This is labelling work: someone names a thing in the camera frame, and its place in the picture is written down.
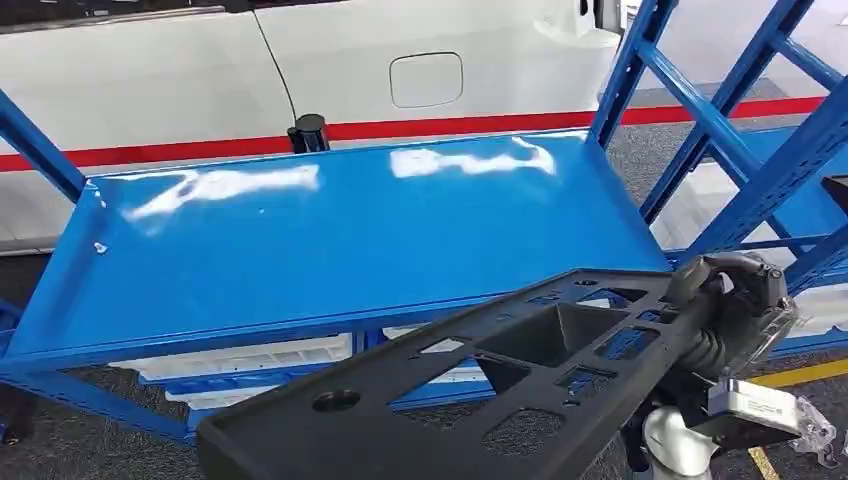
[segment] blue metal shelf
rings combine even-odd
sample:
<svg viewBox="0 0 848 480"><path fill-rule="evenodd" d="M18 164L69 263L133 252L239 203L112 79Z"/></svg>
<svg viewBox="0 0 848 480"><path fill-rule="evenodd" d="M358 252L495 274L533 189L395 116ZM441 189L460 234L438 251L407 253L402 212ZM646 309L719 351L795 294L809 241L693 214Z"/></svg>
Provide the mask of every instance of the blue metal shelf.
<svg viewBox="0 0 848 480"><path fill-rule="evenodd" d="M59 370L421 323L573 268L667 271L645 220L706 152L741 188L682 258L738 249L770 220L786 245L807 252L787 271L794 291L848 279L845 219L802 218L794 206L824 202L806 185L832 158L841 162L848 140L848 81L789 40L812 0L778 0L711 100L657 49L676 3L643 0L588 131L85 178L0 94L0 134L76 201L29 308L6 335L0 380L190 441L200 413L178 422ZM740 134L726 117L778 52L832 93L791 135ZM646 68L697 125L640 212L604 149ZM825 337L821 345L842 338ZM482 394L466 387L433 387L410 401Z"/></svg>
<svg viewBox="0 0 848 480"><path fill-rule="evenodd" d="M379 328L564 269L667 270L604 152L584 139L498 136L89 178L3 364L67 368Z"/></svg>

